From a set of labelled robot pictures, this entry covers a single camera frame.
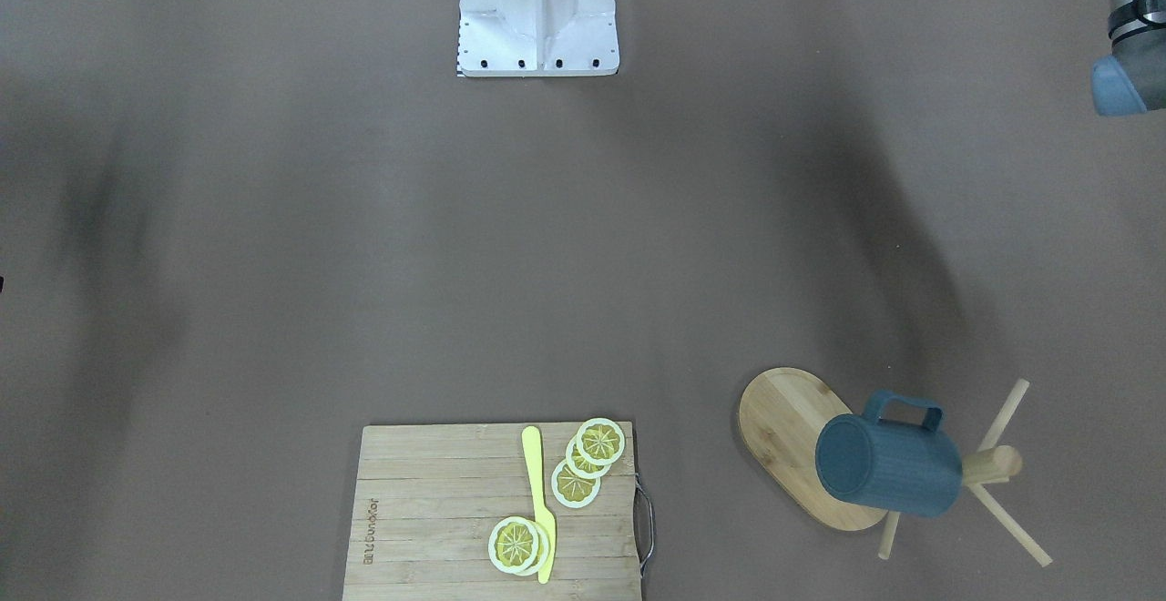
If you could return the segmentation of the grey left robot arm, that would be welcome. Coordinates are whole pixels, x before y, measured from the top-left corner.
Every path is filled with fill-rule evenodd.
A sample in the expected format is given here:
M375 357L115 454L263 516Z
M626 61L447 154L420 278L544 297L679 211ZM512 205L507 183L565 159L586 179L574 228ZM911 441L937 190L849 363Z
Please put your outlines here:
M1165 0L1110 0L1111 53L1090 74L1097 116L1139 116L1165 107Z

